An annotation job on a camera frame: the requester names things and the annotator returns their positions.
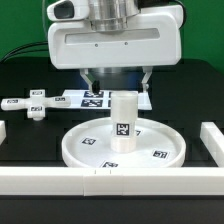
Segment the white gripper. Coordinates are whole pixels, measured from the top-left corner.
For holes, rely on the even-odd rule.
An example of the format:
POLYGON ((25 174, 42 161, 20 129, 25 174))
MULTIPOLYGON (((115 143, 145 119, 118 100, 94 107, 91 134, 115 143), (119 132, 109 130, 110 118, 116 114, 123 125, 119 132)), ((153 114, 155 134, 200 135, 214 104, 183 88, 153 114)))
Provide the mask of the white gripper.
POLYGON ((47 15, 52 64, 81 69, 94 94, 100 82, 88 69, 142 66, 141 91, 147 92, 152 66, 174 65, 181 58, 179 5, 140 9, 136 0, 59 0, 47 15))

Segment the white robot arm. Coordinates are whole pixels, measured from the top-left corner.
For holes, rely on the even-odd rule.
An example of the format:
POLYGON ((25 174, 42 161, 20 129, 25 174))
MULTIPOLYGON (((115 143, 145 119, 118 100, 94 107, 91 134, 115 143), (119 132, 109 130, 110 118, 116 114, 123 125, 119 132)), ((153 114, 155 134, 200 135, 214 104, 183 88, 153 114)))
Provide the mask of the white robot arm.
POLYGON ((59 0, 47 15, 52 64, 78 69, 93 93, 100 83, 91 69, 141 67, 149 77, 181 58, 186 11, 178 0, 59 0))

